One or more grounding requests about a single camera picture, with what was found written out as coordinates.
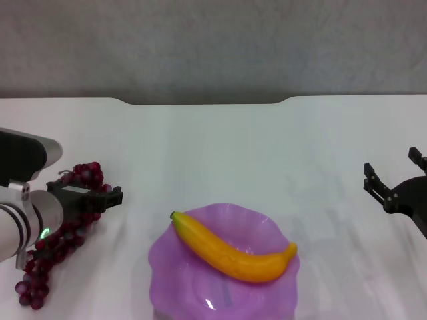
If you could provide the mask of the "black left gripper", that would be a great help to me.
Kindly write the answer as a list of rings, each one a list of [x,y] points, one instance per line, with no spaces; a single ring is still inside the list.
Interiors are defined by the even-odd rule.
[[[63,208],[63,221],[76,220],[88,207],[93,205],[91,198],[100,195],[81,182],[65,183],[50,181],[46,183],[47,191],[54,195]],[[123,191],[120,186],[114,187],[109,193],[99,196],[99,212],[104,213],[109,207],[123,203]]]

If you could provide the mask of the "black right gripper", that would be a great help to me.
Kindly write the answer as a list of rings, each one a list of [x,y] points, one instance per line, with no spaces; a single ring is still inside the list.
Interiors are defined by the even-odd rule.
[[[408,158],[427,175],[427,157],[416,147],[409,148]],[[426,217],[426,176],[405,180],[390,189],[381,182],[371,164],[364,164],[363,173],[364,190],[383,206],[385,212]]]

